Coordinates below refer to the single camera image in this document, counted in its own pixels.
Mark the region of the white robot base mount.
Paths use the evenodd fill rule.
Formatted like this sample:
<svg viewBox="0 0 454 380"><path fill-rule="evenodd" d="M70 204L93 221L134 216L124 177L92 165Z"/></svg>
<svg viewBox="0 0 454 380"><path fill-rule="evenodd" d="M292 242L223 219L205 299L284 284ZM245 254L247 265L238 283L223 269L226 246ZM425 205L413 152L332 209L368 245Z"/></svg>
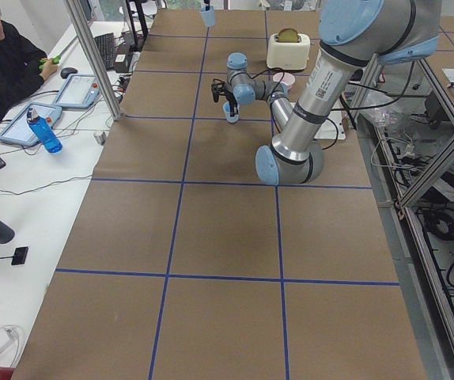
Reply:
<svg viewBox="0 0 454 380"><path fill-rule="evenodd" d="M328 139L344 140L346 133L342 125L342 113L340 111L333 111L330 113L328 119L322 124L320 129L315 135L315 139Z"/></svg>

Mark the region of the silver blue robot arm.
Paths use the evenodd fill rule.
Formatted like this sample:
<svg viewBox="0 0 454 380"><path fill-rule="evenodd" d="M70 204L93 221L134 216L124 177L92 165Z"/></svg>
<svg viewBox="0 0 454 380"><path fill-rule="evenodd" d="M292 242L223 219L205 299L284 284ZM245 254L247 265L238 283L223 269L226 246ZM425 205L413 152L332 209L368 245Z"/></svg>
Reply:
<svg viewBox="0 0 454 380"><path fill-rule="evenodd" d="M268 185L303 184L323 170L324 155L316 141L356 70L377 57L382 65L407 63L432 55L438 45L440 1L329 1L322 9L320 50L316 65L295 104L284 85L251 78L242 53L228 57L224 81L213 82L214 99L221 96L227 120L238 119L238 108L265 101L280 132L258 148L255 168Z"/></svg>

